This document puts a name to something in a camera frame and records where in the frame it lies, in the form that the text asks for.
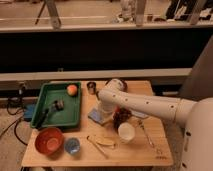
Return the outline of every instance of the wooden table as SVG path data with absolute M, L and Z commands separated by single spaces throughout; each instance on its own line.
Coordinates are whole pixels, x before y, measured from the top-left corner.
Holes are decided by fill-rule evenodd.
M 171 152 L 165 136 L 161 120 L 148 117 L 144 119 L 145 129 L 154 142 L 151 147 L 144 131 L 139 127 L 138 118 L 132 117 L 131 122 L 136 129 L 136 137 L 128 144 L 120 141 L 112 123 L 101 126 L 88 118 L 88 113 L 97 105 L 95 95 L 88 94 L 86 81 L 82 81 L 81 121 L 78 130 L 70 130 L 64 133 L 65 140 L 77 137 L 80 140 L 81 149 L 76 156 L 69 155 L 66 151 L 59 150 L 51 157 L 38 153 L 34 147 L 34 141 L 38 131 L 33 129 L 22 166 L 24 167 L 97 167 L 97 166 L 169 166 L 173 164 Z M 104 86 L 105 81 L 96 81 L 97 89 Z M 148 81 L 127 81 L 128 92 L 152 95 L 152 89 Z M 105 158 L 86 137 L 88 135 L 103 136 L 113 139 L 116 148 L 103 147 L 108 154 Z

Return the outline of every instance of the small container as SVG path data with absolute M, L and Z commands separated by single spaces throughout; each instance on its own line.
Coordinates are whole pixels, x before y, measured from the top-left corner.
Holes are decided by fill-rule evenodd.
M 135 128 L 128 122 L 118 127 L 118 135 L 123 143 L 129 143 L 135 137 Z
M 89 94 L 96 94 L 96 83 L 94 81 L 90 81 L 87 83 L 87 90 Z
M 60 129 L 50 127 L 43 129 L 35 140 L 35 148 L 39 153 L 50 155 L 63 144 L 63 134 Z
M 65 144 L 64 149 L 71 155 L 75 155 L 80 150 L 80 142 L 77 138 L 69 138 Z

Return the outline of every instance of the metal object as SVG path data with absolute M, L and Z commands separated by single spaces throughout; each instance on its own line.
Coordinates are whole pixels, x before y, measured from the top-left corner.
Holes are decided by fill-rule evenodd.
M 136 26 L 143 25 L 143 18 L 146 6 L 146 0 L 137 0 L 135 9 L 135 24 Z
M 200 18 L 200 13 L 205 5 L 207 0 L 197 0 L 195 3 L 192 14 L 189 16 L 188 20 L 191 25 L 196 25 Z
M 58 15 L 58 11 L 54 0 L 45 0 L 48 12 L 51 18 L 51 24 L 54 29 L 59 29 L 61 27 L 61 20 Z
M 43 13 L 43 11 L 44 11 L 44 7 L 45 7 L 45 5 L 46 5 L 46 2 L 44 1 L 44 2 L 43 2 L 43 4 L 42 4 L 42 7 L 41 7 L 41 9 L 40 9 L 40 11 L 39 11 L 39 13 L 38 13 L 38 16 L 37 16 L 37 19 L 36 19 L 35 25 L 37 25 L 37 24 L 38 24 L 38 22 L 39 22 L 39 20 L 40 20 L 40 17 L 41 17 L 41 14 L 42 14 L 42 13 Z
M 96 83 L 94 81 L 90 81 L 87 83 L 87 90 L 89 94 L 96 94 Z
M 149 145 L 152 147 L 152 148 L 155 148 L 155 144 L 153 143 L 153 141 L 151 140 L 151 138 L 149 137 L 148 133 L 146 132 L 146 129 L 144 127 L 144 124 L 143 124 L 143 121 L 141 119 L 138 120 L 138 124 L 139 126 L 143 129 L 144 131 L 144 134 L 149 142 Z
M 57 11 L 54 0 L 44 0 L 44 3 L 43 3 L 43 5 L 42 5 L 42 7 L 39 11 L 38 16 L 37 16 L 35 25 L 38 24 L 39 19 L 41 17 L 41 14 L 44 11 L 45 5 L 47 5 L 47 9 L 48 9 L 48 12 L 49 12 L 49 15 L 50 15 L 52 27 L 54 29 L 59 29 L 61 27 L 61 20 L 59 18 L 58 11 Z

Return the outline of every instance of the white cup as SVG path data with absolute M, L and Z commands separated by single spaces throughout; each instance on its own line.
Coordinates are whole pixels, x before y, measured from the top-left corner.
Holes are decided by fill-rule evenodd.
M 118 135 L 123 143 L 129 143 L 135 137 L 135 128 L 128 122 L 118 127 Z

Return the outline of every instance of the black tool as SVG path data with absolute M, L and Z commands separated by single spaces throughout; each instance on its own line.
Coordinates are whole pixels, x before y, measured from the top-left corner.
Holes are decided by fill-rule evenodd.
M 38 123 L 36 125 L 36 129 L 41 129 L 42 128 L 42 124 L 45 121 L 45 119 L 47 118 L 47 116 L 51 113 L 54 113 L 56 111 L 60 111 L 64 109 L 64 101 L 63 100 L 55 100 L 52 105 L 49 108 L 46 108 L 43 112 L 41 117 L 38 120 Z

